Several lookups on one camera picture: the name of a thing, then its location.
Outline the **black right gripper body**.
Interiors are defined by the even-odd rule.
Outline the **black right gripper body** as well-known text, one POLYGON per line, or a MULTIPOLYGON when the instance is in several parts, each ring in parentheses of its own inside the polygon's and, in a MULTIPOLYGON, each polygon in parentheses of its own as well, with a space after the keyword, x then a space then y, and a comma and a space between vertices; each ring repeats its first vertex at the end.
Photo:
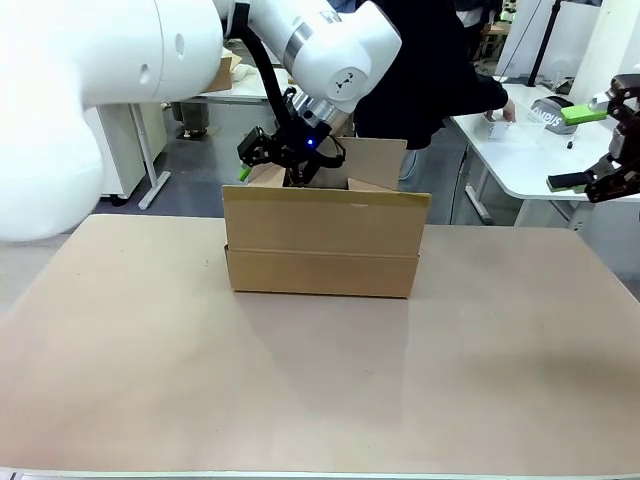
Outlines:
POLYGON ((616 117, 607 161, 615 168, 639 172, 639 115, 616 117))

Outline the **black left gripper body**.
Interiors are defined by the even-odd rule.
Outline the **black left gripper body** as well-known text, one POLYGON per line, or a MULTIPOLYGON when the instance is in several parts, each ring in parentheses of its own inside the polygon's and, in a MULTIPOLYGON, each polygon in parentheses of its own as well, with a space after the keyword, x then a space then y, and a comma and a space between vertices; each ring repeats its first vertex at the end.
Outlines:
POLYGON ((277 121, 276 125, 272 137, 276 142, 274 164, 288 169, 302 163, 324 167, 325 156, 318 147, 330 134, 328 124, 319 122, 312 127, 304 118, 292 117, 286 122, 277 121))

